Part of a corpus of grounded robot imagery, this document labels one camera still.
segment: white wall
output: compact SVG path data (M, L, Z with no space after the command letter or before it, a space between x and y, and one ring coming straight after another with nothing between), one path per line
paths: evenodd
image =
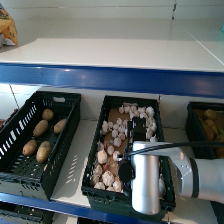
M15 19L224 18L224 0L1 0Z

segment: potato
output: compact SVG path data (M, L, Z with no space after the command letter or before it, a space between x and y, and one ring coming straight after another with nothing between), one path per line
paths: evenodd
M50 121L54 118L54 112L50 109L45 109L42 113L42 119Z
M198 120L201 123L201 127L205 133L207 140L212 142L215 136L214 132L212 131L210 127L208 127L208 125L200 117L198 117Z
M48 121L46 120L41 120L35 129L33 130L33 135L35 137L40 137L48 128Z
M48 156L50 155L50 152L51 152L50 142L48 141L42 142L37 151L37 156L36 156L37 162L39 163L45 162Z
M36 149L37 149L37 142L35 140L30 140L23 147L23 155L30 156L36 151Z
M214 132L215 136L219 135L219 132L218 132L218 130L217 130L213 120L207 119L207 120L205 120L205 123L212 129L212 131Z
M63 129L65 125L66 119L60 120L55 126L54 126L54 133L59 134L61 130Z
M215 120L217 116L217 113L214 110L208 109L204 112L204 118L206 119L210 119L210 120Z

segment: crate handle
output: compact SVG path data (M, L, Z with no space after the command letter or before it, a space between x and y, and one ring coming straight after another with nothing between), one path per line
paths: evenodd
M58 103L64 103L65 98L64 97L53 97L53 101L58 102Z

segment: shelf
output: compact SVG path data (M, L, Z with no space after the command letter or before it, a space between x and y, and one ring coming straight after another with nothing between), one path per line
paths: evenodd
M222 23L17 20L19 45L0 49L0 83L224 98Z
M222 59L175 20L16 20L16 27L19 44L0 50L2 63L224 71ZM205 23L201 27L213 31Z
M82 216L112 223L148 223L143 220L94 211L90 209L87 198L82 196L82 174L85 169L96 125L97 121L80 121L78 130L74 136L71 148L61 170L63 175L60 175L58 179L50 202L3 193L0 193L0 200L51 210L66 215ZM164 128L163 132L167 142L187 141L185 130ZM191 148L185 149L185 152L189 157L193 157ZM171 168L173 180L175 180L174 168L172 166ZM175 192L177 192L175 181L174 187ZM177 206L174 212L168 213L165 216L164 221L167 221L169 218L170 221L178 223L216 223L216 217L209 201L194 198L182 198L176 193L176 204Z

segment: white shelf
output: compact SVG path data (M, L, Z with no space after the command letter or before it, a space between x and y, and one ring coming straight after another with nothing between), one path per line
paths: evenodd
M81 185L96 125L97 121L80 121L78 130L74 136L71 148L61 170L63 175L59 176L59 180L51 197L52 200L90 208L87 198L81 193ZM167 142L187 141L185 130L164 128L163 132L165 141ZM191 148L185 148L184 150L187 156L193 157ZM174 212L168 213L165 216L164 221L167 221L169 217L170 221L178 223L217 223L209 201L182 198L178 195L175 185L175 172L172 165L171 170L176 192L177 206Z
M198 29L194 20L188 24ZM222 48L208 51L175 20L17 19L16 27L19 44L0 49L0 62L224 71ZM206 20L200 29L218 32ZM223 40L221 33L210 45Z

